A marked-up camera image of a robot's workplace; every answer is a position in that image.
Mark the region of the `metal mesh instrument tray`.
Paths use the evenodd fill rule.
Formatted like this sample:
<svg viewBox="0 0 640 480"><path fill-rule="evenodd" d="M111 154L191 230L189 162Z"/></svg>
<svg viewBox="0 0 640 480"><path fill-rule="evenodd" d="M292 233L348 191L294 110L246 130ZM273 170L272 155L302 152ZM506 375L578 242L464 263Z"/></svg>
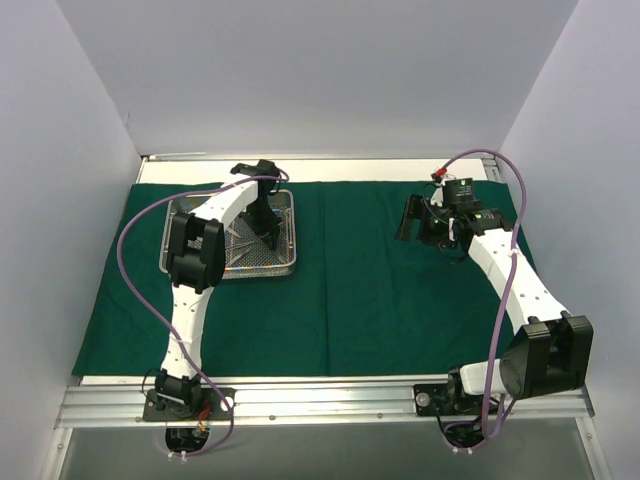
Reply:
<svg viewBox="0 0 640 480"><path fill-rule="evenodd" d="M223 280L238 280L249 278L279 277L293 272L297 261L297 244L295 230L295 210L293 193L280 190L269 196L271 209L280 217L280 234L275 250L269 250L264 243L259 243L236 264L226 265ZM256 236L246 223L236 217L225 232L233 229L242 237Z"/></svg>

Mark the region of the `green surgical cloth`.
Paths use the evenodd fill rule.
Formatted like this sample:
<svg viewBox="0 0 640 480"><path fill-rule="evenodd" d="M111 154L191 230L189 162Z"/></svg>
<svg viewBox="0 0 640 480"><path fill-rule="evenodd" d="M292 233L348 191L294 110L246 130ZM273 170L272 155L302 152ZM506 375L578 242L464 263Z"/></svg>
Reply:
<svg viewBox="0 0 640 480"><path fill-rule="evenodd" d="M499 299L471 261L395 239L421 182L293 183L297 261L279 278L223 281L208 305L202 367L211 377L444 374L488 356ZM164 358L172 295L159 267L164 197L132 187L73 367L140 376Z"/></svg>

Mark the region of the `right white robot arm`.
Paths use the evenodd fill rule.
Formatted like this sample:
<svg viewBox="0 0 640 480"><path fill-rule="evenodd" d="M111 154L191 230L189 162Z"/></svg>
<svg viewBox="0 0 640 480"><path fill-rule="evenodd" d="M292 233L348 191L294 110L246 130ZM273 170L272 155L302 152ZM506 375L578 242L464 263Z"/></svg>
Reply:
<svg viewBox="0 0 640 480"><path fill-rule="evenodd" d="M451 369L443 390L450 409L467 412L484 394L521 400L584 386L593 326L586 316L572 315L544 286L500 210L477 200L436 205L411 195L397 239L408 240L414 226L422 243L440 250L459 248L481 269L513 330L503 353Z"/></svg>

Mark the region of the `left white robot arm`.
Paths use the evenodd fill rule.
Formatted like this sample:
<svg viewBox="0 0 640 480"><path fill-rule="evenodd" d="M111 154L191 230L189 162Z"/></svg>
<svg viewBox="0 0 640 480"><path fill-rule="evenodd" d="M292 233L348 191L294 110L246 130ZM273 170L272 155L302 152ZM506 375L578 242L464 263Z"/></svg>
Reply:
<svg viewBox="0 0 640 480"><path fill-rule="evenodd" d="M271 161L240 163L231 169L223 192L172 219L166 269L172 284L173 329L155 391L179 419L194 417L202 405L201 336L208 302L226 266L225 231L240 217L266 247L274 249L280 219L268 196L280 177Z"/></svg>

